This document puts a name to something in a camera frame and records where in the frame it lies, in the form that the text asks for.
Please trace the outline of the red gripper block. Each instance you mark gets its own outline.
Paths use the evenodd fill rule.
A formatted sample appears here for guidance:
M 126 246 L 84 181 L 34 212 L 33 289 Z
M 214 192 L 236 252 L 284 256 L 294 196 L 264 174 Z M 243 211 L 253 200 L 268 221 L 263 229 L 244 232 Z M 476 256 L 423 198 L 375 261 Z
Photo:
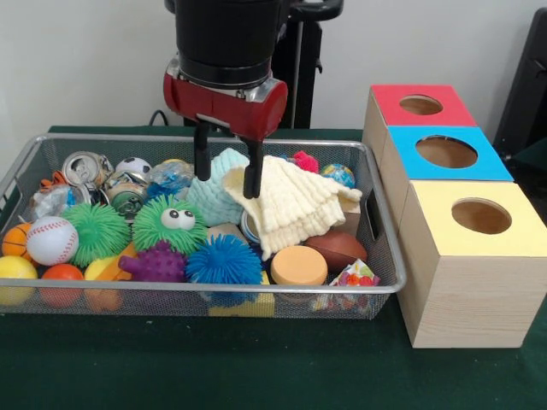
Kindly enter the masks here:
M 182 117 L 198 122 L 194 132 L 194 170 L 201 181 L 210 179 L 208 135 L 212 123 L 246 138 L 249 165 L 244 170 L 244 197 L 257 198 L 262 182 L 262 141 L 275 132 L 288 96 L 285 82 L 269 78 L 246 90 L 217 90 L 164 74 L 164 99 Z

